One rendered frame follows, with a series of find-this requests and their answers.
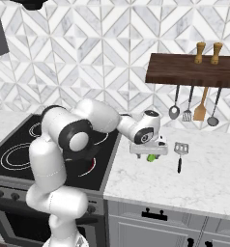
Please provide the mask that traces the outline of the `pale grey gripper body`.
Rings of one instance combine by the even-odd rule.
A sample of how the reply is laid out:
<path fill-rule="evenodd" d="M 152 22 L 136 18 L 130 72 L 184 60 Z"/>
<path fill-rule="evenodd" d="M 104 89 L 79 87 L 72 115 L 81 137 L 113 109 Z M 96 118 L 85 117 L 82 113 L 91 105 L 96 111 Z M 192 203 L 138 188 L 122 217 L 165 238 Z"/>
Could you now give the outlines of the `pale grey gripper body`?
<path fill-rule="evenodd" d="M 168 146 L 145 146 L 145 145 L 129 145 L 129 152 L 136 154 L 155 154 L 155 155 L 167 155 Z"/>

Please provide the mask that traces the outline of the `hanging wooden spatula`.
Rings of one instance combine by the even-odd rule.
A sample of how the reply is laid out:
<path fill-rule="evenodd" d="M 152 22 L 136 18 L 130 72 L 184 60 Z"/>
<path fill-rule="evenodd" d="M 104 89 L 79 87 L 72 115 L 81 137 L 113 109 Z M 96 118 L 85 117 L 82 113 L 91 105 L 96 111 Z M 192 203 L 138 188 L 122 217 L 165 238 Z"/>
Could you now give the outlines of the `hanging wooden spatula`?
<path fill-rule="evenodd" d="M 205 99 L 206 99 L 206 96 L 207 96 L 207 92 L 208 92 L 208 87 L 205 87 L 203 95 L 202 95 L 201 102 L 194 110 L 193 119 L 195 121 L 199 121 L 199 122 L 203 122 L 204 121 L 205 114 L 206 114 L 206 108 L 205 108 L 204 103 L 205 103 Z"/>

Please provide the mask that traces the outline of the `hanging metal spoon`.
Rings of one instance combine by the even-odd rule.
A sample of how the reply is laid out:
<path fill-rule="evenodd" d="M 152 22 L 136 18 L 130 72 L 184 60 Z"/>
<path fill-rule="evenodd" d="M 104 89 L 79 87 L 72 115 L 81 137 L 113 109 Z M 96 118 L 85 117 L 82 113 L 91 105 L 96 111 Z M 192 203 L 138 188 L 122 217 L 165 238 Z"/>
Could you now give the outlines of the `hanging metal spoon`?
<path fill-rule="evenodd" d="M 178 101 L 180 86 L 176 87 L 175 101 Z M 174 103 L 173 106 L 169 108 L 168 114 L 171 120 L 176 120 L 180 114 L 180 108 L 177 106 L 177 103 Z"/>

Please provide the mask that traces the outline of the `hanging metal slotted turner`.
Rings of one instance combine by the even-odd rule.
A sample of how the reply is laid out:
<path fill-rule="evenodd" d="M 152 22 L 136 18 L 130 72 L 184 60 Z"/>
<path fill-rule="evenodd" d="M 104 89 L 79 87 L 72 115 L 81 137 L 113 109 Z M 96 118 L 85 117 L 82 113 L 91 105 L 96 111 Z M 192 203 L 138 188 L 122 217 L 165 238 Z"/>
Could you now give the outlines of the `hanging metal slotted turner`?
<path fill-rule="evenodd" d="M 193 95 L 193 90 L 194 87 L 190 88 L 190 93 L 189 93 L 189 98 L 188 98 L 188 103 L 191 104 L 192 100 L 192 95 Z M 187 106 L 187 110 L 183 112 L 183 117 L 182 117 L 183 122 L 190 122 L 191 121 L 191 111 L 190 111 L 190 105 Z"/>

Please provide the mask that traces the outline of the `grey drawer front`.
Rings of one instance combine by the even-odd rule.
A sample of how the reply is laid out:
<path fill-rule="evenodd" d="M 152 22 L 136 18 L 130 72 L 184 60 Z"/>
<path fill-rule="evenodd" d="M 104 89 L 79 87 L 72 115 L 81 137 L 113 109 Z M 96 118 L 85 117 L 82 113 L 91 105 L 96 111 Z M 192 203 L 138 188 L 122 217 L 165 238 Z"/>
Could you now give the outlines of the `grey drawer front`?
<path fill-rule="evenodd" d="M 230 220 L 208 217 L 205 231 L 209 233 L 230 234 Z"/>
<path fill-rule="evenodd" d="M 160 221 L 157 219 L 144 218 L 141 216 L 141 212 L 149 208 L 153 213 L 159 213 L 163 210 L 163 213 L 168 216 L 167 221 Z M 149 222 L 157 222 L 173 226 L 184 226 L 187 227 L 189 223 L 189 214 L 179 211 L 173 211 L 169 209 L 151 207 L 151 206 L 141 206 L 122 202 L 108 202 L 108 211 L 111 215 L 121 216 L 125 218 L 138 219 L 138 220 L 148 220 Z"/>

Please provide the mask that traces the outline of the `hanging metal ladle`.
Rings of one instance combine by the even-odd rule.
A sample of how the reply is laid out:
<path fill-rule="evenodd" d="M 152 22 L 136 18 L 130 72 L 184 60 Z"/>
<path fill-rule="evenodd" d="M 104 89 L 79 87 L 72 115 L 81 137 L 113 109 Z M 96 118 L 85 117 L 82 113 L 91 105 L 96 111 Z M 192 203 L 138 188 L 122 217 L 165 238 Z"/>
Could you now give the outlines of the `hanging metal ladle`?
<path fill-rule="evenodd" d="M 217 94 L 216 94 L 216 102 L 215 102 L 215 107 L 214 107 L 213 112 L 216 111 L 216 107 L 217 107 L 217 104 L 218 104 L 220 93 L 221 93 L 221 89 L 218 89 Z M 211 115 L 211 117 L 209 117 L 207 119 L 207 123 L 208 123 L 209 126 L 217 126 L 218 123 L 219 123 L 219 120 L 214 115 Z"/>

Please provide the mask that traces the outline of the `grey cupboard door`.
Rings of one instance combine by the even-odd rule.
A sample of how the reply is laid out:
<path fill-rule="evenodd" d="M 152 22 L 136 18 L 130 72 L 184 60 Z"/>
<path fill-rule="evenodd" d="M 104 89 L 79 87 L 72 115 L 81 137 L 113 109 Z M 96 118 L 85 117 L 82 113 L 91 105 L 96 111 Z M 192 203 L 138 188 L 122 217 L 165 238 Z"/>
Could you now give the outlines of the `grey cupboard door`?
<path fill-rule="evenodd" d="M 199 244 L 196 247 L 206 247 L 205 241 L 212 241 L 213 247 L 230 247 L 230 234 L 202 232 Z"/>
<path fill-rule="evenodd" d="M 199 231 L 149 223 L 119 216 L 108 216 L 110 247 L 187 247 L 187 239 L 194 245 Z"/>

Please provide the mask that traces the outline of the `dark wooden shelf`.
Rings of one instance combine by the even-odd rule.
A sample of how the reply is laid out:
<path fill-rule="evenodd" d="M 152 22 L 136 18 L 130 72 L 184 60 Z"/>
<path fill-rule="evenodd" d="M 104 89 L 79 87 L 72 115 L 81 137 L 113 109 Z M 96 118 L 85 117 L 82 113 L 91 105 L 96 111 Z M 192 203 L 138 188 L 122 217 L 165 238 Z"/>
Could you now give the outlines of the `dark wooden shelf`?
<path fill-rule="evenodd" d="M 194 58 L 189 54 L 152 53 L 145 82 L 230 88 L 230 56 L 220 56 L 217 65 L 211 64 L 210 55 L 204 55 L 201 64 L 195 64 Z"/>

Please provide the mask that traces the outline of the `wooden shaker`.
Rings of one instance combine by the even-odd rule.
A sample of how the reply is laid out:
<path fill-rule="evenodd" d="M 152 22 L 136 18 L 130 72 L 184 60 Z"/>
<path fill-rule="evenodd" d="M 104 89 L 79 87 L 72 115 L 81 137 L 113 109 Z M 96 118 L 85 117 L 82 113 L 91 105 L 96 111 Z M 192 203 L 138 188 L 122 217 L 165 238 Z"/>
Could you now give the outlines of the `wooden shaker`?
<path fill-rule="evenodd" d="M 202 63 L 202 53 L 203 53 L 203 50 L 205 48 L 206 44 L 204 42 L 199 42 L 198 44 L 196 44 L 196 51 L 197 51 L 197 54 L 194 58 L 194 63 L 195 64 L 201 64 Z"/>
<path fill-rule="evenodd" d="M 219 56 L 219 52 L 220 52 L 222 46 L 223 46 L 223 44 L 221 42 L 215 42 L 214 43 L 214 54 L 211 58 L 211 64 L 212 65 L 218 64 L 218 56 Z"/>

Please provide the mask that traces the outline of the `black hob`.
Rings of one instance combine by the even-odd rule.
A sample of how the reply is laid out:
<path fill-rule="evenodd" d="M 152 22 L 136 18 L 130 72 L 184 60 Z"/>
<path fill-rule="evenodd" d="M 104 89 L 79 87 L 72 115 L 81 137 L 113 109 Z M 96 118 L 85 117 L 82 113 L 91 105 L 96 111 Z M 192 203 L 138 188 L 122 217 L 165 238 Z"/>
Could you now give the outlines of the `black hob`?
<path fill-rule="evenodd" d="M 41 117 L 31 115 L 0 144 L 0 181 L 18 183 L 20 187 L 34 183 L 29 162 L 29 146 L 41 135 Z M 117 130 L 104 134 L 93 132 L 95 151 L 90 158 L 71 161 L 65 154 L 67 186 L 101 191 L 106 184 L 121 135 Z"/>

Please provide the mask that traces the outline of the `oven door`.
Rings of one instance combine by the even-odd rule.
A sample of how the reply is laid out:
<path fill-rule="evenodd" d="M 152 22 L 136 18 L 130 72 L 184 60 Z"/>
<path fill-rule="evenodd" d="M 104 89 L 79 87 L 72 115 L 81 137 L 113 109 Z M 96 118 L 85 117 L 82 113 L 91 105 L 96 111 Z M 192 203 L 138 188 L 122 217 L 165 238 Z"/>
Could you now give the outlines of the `oven door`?
<path fill-rule="evenodd" d="M 5 242 L 20 247 L 42 247 L 51 237 L 47 214 L 15 214 L 0 210 L 0 233 Z M 97 220 L 85 214 L 76 220 L 79 232 L 88 241 L 90 247 L 97 247 Z"/>

